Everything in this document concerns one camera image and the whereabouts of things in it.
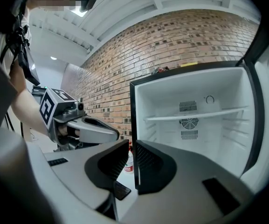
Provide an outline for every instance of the open refrigerator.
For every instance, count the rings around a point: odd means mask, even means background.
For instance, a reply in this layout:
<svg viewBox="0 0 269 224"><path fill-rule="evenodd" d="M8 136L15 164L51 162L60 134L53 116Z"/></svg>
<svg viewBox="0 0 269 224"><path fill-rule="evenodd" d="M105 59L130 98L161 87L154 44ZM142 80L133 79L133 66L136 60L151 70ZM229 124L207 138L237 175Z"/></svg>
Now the open refrigerator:
<svg viewBox="0 0 269 224"><path fill-rule="evenodd" d="M201 154L260 191L269 180L269 45L257 45L239 62L197 64L131 82L134 146L140 140Z"/></svg>

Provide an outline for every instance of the person's hand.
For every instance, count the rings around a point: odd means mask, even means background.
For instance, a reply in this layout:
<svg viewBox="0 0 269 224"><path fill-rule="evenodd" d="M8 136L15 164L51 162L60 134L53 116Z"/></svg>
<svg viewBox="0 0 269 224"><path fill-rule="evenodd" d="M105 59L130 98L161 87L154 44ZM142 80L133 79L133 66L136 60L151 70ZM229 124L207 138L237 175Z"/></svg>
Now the person's hand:
<svg viewBox="0 0 269 224"><path fill-rule="evenodd" d="M58 131L59 131L59 134L62 136L68 135L67 125L58 126ZM79 137L79 130L78 129L75 130L75 135Z"/></svg>

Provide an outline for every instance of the bottle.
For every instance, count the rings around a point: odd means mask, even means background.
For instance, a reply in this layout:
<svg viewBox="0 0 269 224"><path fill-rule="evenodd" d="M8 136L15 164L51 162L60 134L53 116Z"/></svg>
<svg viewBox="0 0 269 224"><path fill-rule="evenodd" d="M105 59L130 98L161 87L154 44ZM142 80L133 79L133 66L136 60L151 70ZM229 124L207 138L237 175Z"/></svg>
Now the bottle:
<svg viewBox="0 0 269 224"><path fill-rule="evenodd" d="M128 174L133 174L133 155L130 150L128 152L128 161L126 162L124 170Z"/></svg>

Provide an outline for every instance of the ceiling light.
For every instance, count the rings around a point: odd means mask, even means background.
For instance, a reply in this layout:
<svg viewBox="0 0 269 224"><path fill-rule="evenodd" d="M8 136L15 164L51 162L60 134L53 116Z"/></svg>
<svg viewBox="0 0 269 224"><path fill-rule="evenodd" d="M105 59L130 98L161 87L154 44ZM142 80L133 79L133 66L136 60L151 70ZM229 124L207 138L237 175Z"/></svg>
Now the ceiling light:
<svg viewBox="0 0 269 224"><path fill-rule="evenodd" d="M80 6L76 6L75 9L71 10L71 12L75 13L76 15L80 17L83 17L87 13L87 11L81 13L79 9L80 9Z"/></svg>

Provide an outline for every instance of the refrigerator shelf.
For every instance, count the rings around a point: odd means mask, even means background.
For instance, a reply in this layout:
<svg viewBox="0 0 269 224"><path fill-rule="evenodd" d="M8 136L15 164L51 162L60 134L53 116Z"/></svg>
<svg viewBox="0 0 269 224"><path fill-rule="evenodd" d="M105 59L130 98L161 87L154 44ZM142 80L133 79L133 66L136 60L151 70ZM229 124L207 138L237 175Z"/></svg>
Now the refrigerator shelf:
<svg viewBox="0 0 269 224"><path fill-rule="evenodd" d="M173 116L161 116L161 117L149 117L145 118L145 121L167 121L167 120L179 120L179 119L193 119L193 118L210 118L220 115L232 114L239 111L244 111L246 107L226 109L218 112L206 112L200 114L175 114Z"/></svg>

